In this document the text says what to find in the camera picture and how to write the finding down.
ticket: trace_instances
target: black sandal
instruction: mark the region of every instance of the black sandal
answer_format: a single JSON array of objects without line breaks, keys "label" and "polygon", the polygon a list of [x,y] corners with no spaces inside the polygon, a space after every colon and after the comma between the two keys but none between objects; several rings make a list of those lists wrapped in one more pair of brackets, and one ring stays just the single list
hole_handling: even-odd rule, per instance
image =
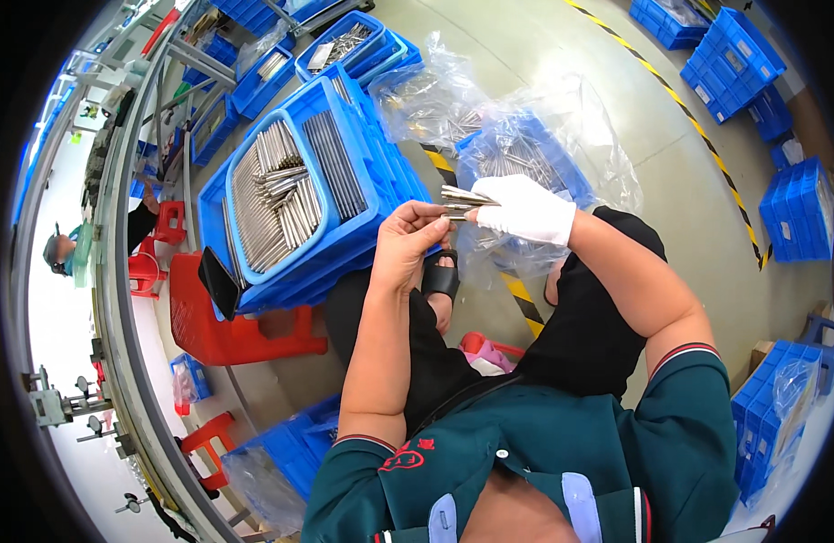
[{"label": "black sandal", "polygon": [[[449,256],[453,259],[453,267],[438,266],[442,257]],[[456,301],[456,292],[459,289],[459,255],[453,249],[445,249],[425,259],[423,269],[424,296],[440,292],[446,294],[450,299]]]}]

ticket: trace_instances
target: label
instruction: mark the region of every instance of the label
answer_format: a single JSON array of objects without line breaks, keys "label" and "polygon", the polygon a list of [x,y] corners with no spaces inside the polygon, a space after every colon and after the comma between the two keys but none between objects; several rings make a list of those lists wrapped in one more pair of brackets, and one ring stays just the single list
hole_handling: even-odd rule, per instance
[{"label": "label", "polygon": [[821,215],[824,218],[824,228],[827,230],[828,245],[832,251],[834,238],[833,197],[827,188],[827,180],[824,179],[824,175],[821,172],[818,172],[818,184],[815,187],[815,191],[818,194],[818,203],[821,205]]},{"label": "label", "polygon": [[734,67],[734,70],[738,72],[745,70],[745,64],[740,62],[740,58],[732,50],[726,50],[724,52],[724,58],[726,58],[728,62],[730,62],[730,65]]},{"label": "label", "polygon": [[710,103],[710,95],[706,94],[706,91],[700,85],[694,87],[694,92],[700,96],[700,99],[704,101],[704,103]]},{"label": "label", "polygon": [[317,49],[314,49],[311,60],[308,61],[308,70],[323,70],[323,67],[326,65],[326,59],[333,52],[334,46],[335,44],[332,42],[318,45]]},{"label": "label", "polygon": [[751,57],[751,49],[748,48],[748,45],[746,44],[745,41],[743,41],[743,40],[738,41],[737,42],[737,49],[740,49],[740,52],[743,53],[743,55],[746,58]]}]

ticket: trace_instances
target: gray floor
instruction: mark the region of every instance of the gray floor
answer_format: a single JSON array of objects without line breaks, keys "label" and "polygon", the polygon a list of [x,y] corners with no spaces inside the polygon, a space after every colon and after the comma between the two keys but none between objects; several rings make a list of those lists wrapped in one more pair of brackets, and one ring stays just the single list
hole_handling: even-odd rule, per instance
[{"label": "gray floor", "polygon": [[[690,52],[663,49],[629,18],[627,5],[610,0],[582,0],[579,4],[639,51],[689,106],[724,159],[761,251],[766,251],[769,239],[758,215],[758,203],[775,169],[748,115],[716,125],[678,75]],[[541,72],[561,67],[580,72],[591,82],[639,178],[645,202],[643,219],[661,235],[671,266],[704,303],[735,390],[745,379],[748,353],[758,340],[795,338],[808,310],[817,300],[829,299],[827,262],[770,262],[763,271],[758,270],[737,204],[694,126],[637,59],[573,7],[558,0],[516,4],[502,0],[378,0],[372,15],[417,44],[431,31],[440,30],[449,49],[471,58],[477,83],[491,98],[535,81]],[[306,47],[305,39],[297,51]],[[297,80],[290,81],[272,103],[297,86]],[[237,147],[248,126],[239,125],[207,167],[193,168],[194,198]],[[419,146],[408,142],[400,147],[426,186],[437,194],[441,178]],[[549,318],[552,312],[543,303],[541,292],[543,279],[527,281],[526,287],[543,318]],[[166,299],[164,292],[158,315],[167,355],[174,356],[178,348],[169,332]],[[504,288],[479,290],[466,285],[460,289],[446,340],[455,345],[471,330],[521,347],[533,338]],[[225,409],[236,413],[240,402],[226,370],[209,369],[215,397],[198,404],[196,413],[199,417]],[[240,431],[246,438],[331,394],[343,378],[334,353],[238,366],[233,372],[257,427],[243,426]],[[644,387],[641,363],[629,379],[624,405],[636,405]]]}]

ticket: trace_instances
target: person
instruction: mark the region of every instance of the person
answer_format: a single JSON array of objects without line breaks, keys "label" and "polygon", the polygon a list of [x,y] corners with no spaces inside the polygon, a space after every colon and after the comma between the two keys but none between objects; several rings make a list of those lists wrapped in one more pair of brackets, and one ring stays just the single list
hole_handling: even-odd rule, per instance
[{"label": "person", "polygon": [[[144,179],[145,189],[142,191],[142,201],[136,209],[128,213],[128,255],[133,254],[142,240],[148,236],[157,225],[157,215],[161,212],[161,203],[154,197],[153,187],[148,179]],[[76,242],[79,239],[77,226],[68,235],[61,233],[58,223],[54,223],[54,233],[48,237],[42,257],[53,274],[64,277],[73,276],[73,255]]]},{"label": "person", "polygon": [[[415,288],[424,252],[449,249],[444,207],[396,209],[372,268],[327,298],[347,371],[302,540],[717,537],[738,495],[728,376],[704,307],[658,234],[631,214],[577,210],[525,176],[472,190],[501,205],[468,220],[570,248],[547,282],[554,314],[511,373],[479,375],[438,331],[455,267],[440,258],[424,267],[423,290],[448,295],[448,306]],[[623,409],[644,349],[649,384],[636,409]]]}]

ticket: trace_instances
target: smartphone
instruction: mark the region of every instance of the smartphone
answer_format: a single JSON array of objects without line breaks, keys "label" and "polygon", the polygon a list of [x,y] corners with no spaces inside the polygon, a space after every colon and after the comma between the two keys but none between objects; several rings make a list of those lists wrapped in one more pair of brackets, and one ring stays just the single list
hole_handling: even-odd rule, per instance
[{"label": "smartphone", "polygon": [[212,297],[212,302],[218,306],[224,318],[232,321],[236,317],[242,289],[238,287],[233,274],[224,266],[211,247],[203,249],[197,274],[200,276],[203,287],[208,291],[208,295]]}]

